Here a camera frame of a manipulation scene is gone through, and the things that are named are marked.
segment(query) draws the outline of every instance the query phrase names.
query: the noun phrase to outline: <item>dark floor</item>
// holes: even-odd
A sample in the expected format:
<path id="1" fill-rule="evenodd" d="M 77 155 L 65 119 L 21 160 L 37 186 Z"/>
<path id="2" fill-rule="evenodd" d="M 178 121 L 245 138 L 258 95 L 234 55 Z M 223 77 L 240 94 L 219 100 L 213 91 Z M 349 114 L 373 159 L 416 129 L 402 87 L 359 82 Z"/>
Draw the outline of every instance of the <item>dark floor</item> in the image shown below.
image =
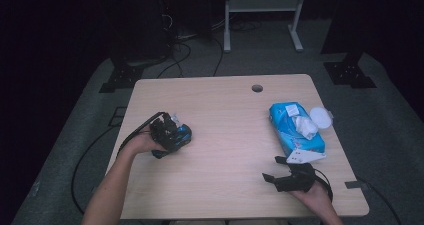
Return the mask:
<path id="1" fill-rule="evenodd" d="M 223 33 L 218 40 L 192 39 L 184 42 L 190 56 L 161 77 L 246 76 L 266 74 L 309 74 L 328 110 L 334 128 L 356 175 L 369 182 L 393 207 L 403 224 L 424 224 L 424 126 L 393 83 L 384 67 L 364 54 L 359 66 L 376 88 L 334 85 L 324 62 L 341 61 L 345 54 L 321 55 L 330 21 L 301 21 L 298 32 L 305 50 L 294 50 L 287 21 L 264 22 L 259 29 L 232 33 L 232 52 L 223 54 Z M 188 54 L 188 47 L 176 45 L 175 59 Z M 174 61 L 146 69 L 143 78 L 155 79 Z M 46 160 L 34 189 L 28 195 L 13 224 L 78 224 L 82 215 L 71 196 L 75 166 L 90 145 L 75 173 L 75 198 L 82 209 L 91 191 L 101 181 L 119 128 L 107 131 L 117 107 L 125 107 L 131 89 L 99 93 L 112 73 L 110 60 L 99 65 L 86 86 L 54 148 Z M 343 218 L 345 224 L 397 224 L 384 200 L 365 189 L 370 213 Z M 316 219 L 293 219 L 296 224 L 318 224 Z M 161 221 L 122 221 L 122 224 L 160 224 Z"/>

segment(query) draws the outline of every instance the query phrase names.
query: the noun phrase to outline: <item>white metal stand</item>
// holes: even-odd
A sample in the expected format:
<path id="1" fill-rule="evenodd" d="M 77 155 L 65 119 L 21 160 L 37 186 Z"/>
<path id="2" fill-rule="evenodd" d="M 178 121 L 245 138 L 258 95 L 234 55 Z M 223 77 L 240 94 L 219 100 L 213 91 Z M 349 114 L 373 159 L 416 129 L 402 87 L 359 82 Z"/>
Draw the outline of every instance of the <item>white metal stand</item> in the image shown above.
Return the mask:
<path id="1" fill-rule="evenodd" d="M 304 0 L 225 0 L 225 30 L 224 51 L 231 51 L 230 13 L 231 12 L 295 12 L 293 24 L 288 26 L 290 36 L 297 52 L 303 51 L 303 46 L 297 35 L 297 24 Z"/>

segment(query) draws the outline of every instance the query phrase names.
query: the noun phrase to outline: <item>blue wipes package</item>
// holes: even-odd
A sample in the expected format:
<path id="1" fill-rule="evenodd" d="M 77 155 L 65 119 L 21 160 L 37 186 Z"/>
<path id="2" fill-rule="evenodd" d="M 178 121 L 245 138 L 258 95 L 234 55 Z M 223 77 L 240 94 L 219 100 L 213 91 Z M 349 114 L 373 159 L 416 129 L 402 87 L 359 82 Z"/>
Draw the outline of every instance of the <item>blue wipes package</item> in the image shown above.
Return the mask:
<path id="1" fill-rule="evenodd" d="M 269 119 L 280 140 L 284 154 L 289 157 L 296 149 L 324 153 L 325 142 L 319 132 L 306 138 L 296 131 L 294 118 L 303 117 L 310 119 L 305 109 L 297 102 L 275 103 L 269 109 Z"/>

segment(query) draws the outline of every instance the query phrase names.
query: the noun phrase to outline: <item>dark background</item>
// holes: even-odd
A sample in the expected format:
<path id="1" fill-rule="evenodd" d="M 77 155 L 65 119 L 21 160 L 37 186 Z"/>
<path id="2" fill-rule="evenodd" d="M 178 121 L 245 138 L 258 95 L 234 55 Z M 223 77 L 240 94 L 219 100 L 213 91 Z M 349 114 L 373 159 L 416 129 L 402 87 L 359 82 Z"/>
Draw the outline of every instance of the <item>dark background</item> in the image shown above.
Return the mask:
<path id="1" fill-rule="evenodd" d="M 158 55 L 144 41 L 159 48 L 170 42 L 158 28 L 159 12 L 206 32 L 223 18 L 223 2 L 0 0 L 0 220 L 12 221 L 111 46 Z M 423 14 L 422 0 L 305 0 L 301 19 L 333 18 L 323 53 L 369 53 L 423 118 Z"/>

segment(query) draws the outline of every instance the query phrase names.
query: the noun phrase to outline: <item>light wood surface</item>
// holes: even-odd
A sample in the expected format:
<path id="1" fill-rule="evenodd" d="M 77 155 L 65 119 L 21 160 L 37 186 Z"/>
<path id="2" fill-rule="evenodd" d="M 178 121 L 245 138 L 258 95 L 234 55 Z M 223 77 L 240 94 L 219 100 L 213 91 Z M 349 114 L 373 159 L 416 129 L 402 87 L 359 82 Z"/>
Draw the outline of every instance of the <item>light wood surface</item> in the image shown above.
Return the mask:
<path id="1" fill-rule="evenodd" d="M 252 91 L 261 85 L 260 93 Z M 156 112 L 176 113 L 193 131 L 192 142 L 162 159 L 139 154 L 132 166 L 123 219 L 287 218 L 312 214 L 289 194 L 278 193 L 262 173 L 289 176 L 268 119 L 273 103 L 323 106 L 308 75 L 175 78 L 137 82 L 109 168 L 122 141 Z M 322 130 L 327 158 L 312 162 L 330 180 L 340 216 L 368 213 L 355 176 L 330 127 Z"/>

